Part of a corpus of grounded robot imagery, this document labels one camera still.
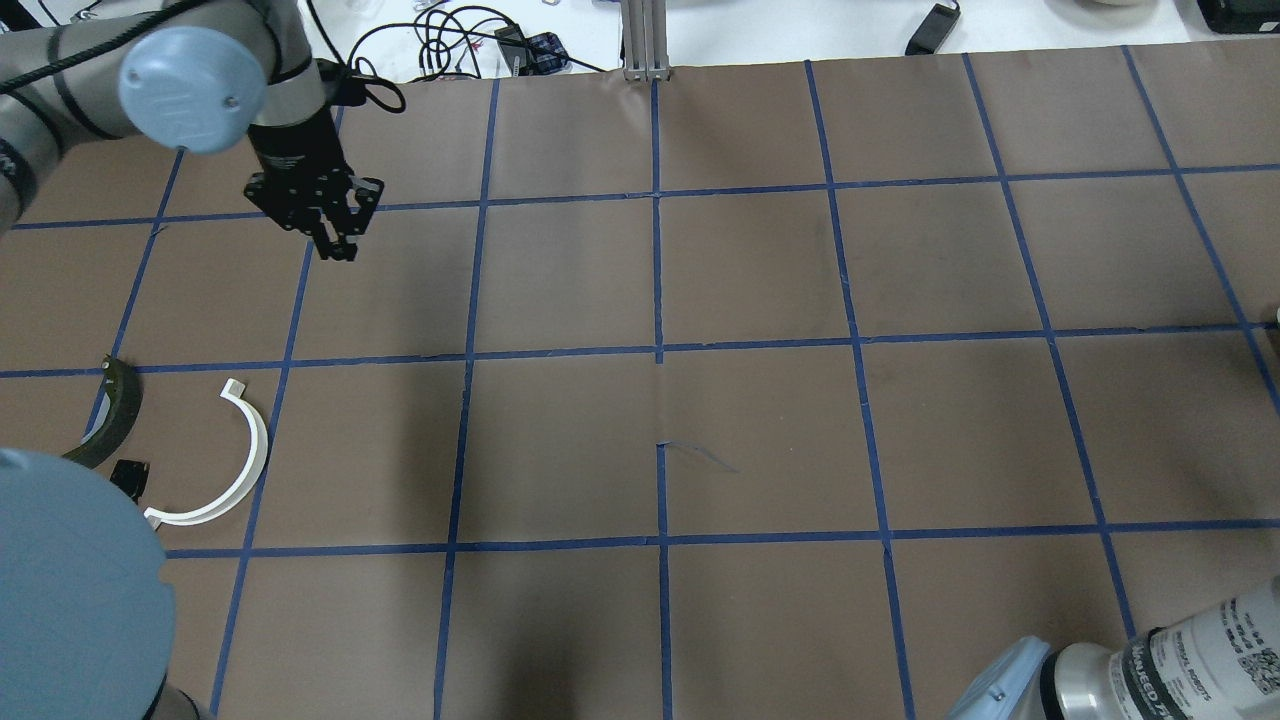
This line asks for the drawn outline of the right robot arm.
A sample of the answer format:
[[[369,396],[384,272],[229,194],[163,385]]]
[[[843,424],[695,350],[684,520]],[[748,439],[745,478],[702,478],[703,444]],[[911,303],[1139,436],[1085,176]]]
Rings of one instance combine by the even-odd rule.
[[[1276,719],[1277,577],[1120,650],[1009,646],[947,719]]]

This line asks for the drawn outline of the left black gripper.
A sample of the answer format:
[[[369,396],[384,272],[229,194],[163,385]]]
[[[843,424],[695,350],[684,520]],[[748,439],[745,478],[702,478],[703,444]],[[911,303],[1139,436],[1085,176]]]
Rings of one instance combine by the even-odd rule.
[[[293,126],[251,126],[247,140],[261,170],[244,184],[246,199],[282,229],[307,236],[321,260],[353,261],[385,183],[346,160],[332,109]]]

